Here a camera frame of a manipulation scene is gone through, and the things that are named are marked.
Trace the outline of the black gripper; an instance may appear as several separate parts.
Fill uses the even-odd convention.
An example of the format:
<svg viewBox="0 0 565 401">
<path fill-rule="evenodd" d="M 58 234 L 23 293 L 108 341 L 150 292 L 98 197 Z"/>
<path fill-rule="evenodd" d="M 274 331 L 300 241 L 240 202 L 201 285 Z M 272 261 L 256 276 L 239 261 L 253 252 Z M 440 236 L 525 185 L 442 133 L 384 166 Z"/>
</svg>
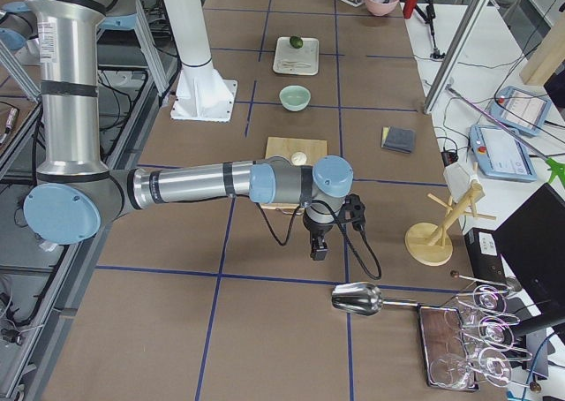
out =
<svg viewBox="0 0 565 401">
<path fill-rule="evenodd" d="M 325 240 L 325 235 L 332 230 L 335 222 L 319 223 L 314 221 L 309 215 L 304 215 L 303 224 L 310 234 L 311 259 L 313 261 L 324 261 L 328 254 L 328 244 Z"/>
</svg>

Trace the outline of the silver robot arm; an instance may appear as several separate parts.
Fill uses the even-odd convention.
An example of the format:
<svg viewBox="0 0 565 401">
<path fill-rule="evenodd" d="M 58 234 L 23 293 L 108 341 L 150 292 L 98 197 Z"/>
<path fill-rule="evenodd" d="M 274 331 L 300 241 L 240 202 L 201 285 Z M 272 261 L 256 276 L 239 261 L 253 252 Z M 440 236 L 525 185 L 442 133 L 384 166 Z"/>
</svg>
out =
<svg viewBox="0 0 565 401">
<path fill-rule="evenodd" d="M 351 166 L 330 155 L 312 166 L 281 157 L 176 170 L 111 170 L 101 159 L 96 32 L 105 19 L 131 26 L 138 0 L 25 0 L 37 19 L 46 157 L 24 202 L 28 226 L 72 245 L 133 210 L 156 204 L 245 196 L 304 210 L 311 256 L 325 257 L 325 234 L 342 222 Z"/>
</svg>

